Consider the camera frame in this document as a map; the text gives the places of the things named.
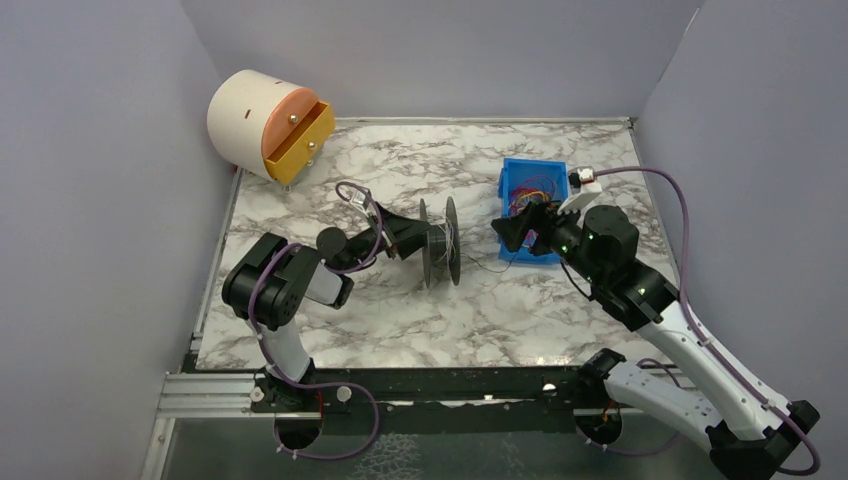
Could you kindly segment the yellow drawer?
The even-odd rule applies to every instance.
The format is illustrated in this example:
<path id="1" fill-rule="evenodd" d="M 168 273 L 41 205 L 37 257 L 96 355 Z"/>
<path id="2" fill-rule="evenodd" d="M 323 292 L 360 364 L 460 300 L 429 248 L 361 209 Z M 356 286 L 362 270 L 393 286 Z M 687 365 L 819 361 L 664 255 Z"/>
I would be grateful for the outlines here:
<path id="1" fill-rule="evenodd" d="M 335 130 L 329 103 L 317 102 L 309 111 L 292 113 L 276 107 L 263 131 L 262 155 L 270 179 L 291 184 Z"/>

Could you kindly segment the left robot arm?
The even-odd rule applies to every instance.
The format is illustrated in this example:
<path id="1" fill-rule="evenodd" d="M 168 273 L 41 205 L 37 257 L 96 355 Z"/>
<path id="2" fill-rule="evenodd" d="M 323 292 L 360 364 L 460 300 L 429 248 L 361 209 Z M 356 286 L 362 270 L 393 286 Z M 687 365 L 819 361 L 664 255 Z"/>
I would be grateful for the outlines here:
<path id="1" fill-rule="evenodd" d="M 229 272 L 222 301 L 257 334 L 270 376 L 305 389 L 313 361 L 295 321 L 302 303 L 340 309 L 353 290 L 352 274 L 372 266 L 381 254 L 408 258 L 427 246 L 433 228 L 425 219 L 379 207 L 366 230 L 349 237 L 328 227 L 313 247 L 265 233 Z"/>

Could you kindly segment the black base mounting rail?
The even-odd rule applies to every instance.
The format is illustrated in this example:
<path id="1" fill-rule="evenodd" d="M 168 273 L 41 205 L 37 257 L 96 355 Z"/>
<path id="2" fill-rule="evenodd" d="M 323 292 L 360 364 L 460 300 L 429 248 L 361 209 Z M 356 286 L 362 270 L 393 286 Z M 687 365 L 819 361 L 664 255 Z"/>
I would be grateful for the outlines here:
<path id="1" fill-rule="evenodd" d="M 574 366 L 313 368 L 305 388 L 260 371 L 190 373 L 185 389 L 214 415 L 270 417 L 284 436 L 585 433 L 612 441 L 624 412 Z"/>

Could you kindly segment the black cable spool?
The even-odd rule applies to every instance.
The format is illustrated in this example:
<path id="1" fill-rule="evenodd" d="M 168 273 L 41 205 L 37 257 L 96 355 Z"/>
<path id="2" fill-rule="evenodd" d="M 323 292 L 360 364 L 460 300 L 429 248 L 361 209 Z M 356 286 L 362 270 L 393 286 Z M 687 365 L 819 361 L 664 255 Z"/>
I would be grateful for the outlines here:
<path id="1" fill-rule="evenodd" d="M 443 223 L 429 222 L 424 199 L 419 202 L 419 216 L 428 226 L 425 244 L 421 250 L 425 286 L 430 289 L 434 285 L 435 276 L 442 271 L 447 271 L 453 285 L 458 286 L 461 278 L 461 247 L 458 215 L 453 198 L 447 198 Z"/>

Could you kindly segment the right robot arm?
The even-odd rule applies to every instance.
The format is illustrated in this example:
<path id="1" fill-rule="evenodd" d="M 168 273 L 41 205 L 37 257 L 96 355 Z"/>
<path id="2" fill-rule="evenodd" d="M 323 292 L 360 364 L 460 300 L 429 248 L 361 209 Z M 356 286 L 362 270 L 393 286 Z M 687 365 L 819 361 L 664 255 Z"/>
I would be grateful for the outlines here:
<path id="1" fill-rule="evenodd" d="M 532 254 L 556 254 L 590 285 L 613 319 L 650 342 L 695 385 L 691 393 L 602 349 L 580 369 L 586 390 L 635 407 L 705 450 L 727 479 L 769 479 L 820 418 L 805 400 L 789 401 L 747 370 L 680 302 L 678 289 L 636 255 L 638 229 L 617 206 L 561 213 L 534 203 L 492 220 L 510 252 L 528 232 Z"/>

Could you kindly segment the cream cylindrical drawer cabinet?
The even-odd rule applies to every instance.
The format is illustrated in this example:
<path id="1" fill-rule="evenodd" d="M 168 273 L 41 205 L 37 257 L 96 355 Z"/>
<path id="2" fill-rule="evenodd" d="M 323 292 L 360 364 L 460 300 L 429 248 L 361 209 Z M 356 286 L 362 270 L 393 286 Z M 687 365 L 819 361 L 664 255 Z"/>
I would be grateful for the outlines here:
<path id="1" fill-rule="evenodd" d="M 319 101 L 325 102 L 308 87 L 255 70 L 241 70 L 213 95 L 207 110 L 207 131 L 225 160 L 274 181 L 268 176 L 262 155 L 262 135 L 272 111 L 283 105 L 289 112 L 301 113 Z"/>

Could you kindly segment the blue plastic bin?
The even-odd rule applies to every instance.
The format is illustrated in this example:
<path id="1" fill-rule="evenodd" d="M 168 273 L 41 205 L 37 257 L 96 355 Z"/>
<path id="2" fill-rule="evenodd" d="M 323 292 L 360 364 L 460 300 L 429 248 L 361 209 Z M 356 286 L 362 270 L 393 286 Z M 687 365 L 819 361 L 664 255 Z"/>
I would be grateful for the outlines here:
<path id="1" fill-rule="evenodd" d="M 566 173 L 564 162 L 505 158 L 497 188 L 502 216 L 519 213 L 530 203 L 565 200 L 568 195 Z M 517 252 L 509 252 L 501 244 L 498 257 L 527 265 L 556 264 L 558 257 L 555 254 L 533 256 L 529 253 L 534 240 L 535 233 L 529 233 Z"/>

